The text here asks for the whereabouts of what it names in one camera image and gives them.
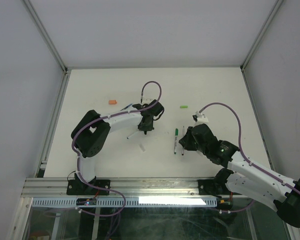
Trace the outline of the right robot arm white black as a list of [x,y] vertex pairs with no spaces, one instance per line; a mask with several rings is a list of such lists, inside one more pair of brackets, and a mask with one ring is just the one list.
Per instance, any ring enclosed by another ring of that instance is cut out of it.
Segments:
[[217,139],[204,123],[188,127],[179,144],[222,166],[214,177],[216,192],[244,195],[275,211],[285,223],[300,228],[300,178],[284,176],[250,159],[236,145]]

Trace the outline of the white green end pen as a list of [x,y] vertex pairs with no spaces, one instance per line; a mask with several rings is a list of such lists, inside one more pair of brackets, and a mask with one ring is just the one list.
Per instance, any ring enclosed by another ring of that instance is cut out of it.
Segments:
[[174,132],[174,145],[173,145],[173,154],[174,155],[177,154],[177,144],[178,144],[178,136],[175,136],[175,132]]

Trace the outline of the white black end pen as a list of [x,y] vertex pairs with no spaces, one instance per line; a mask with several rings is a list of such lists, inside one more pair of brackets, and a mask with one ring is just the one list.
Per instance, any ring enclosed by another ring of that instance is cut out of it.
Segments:
[[[182,139],[185,136],[185,126],[182,127]],[[182,150],[181,150],[181,155],[184,156],[185,154],[185,149],[184,149],[184,145],[182,145]]]

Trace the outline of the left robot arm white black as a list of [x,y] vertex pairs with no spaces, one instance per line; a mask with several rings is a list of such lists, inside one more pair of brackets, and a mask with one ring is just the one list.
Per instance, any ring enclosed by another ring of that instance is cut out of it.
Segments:
[[137,103],[119,112],[100,115],[95,110],[88,111],[71,133],[71,148],[77,154],[77,188],[83,194],[90,194],[96,179],[93,157],[103,148],[110,133],[136,127],[145,135],[154,130],[154,122],[160,119],[165,108],[158,100]]

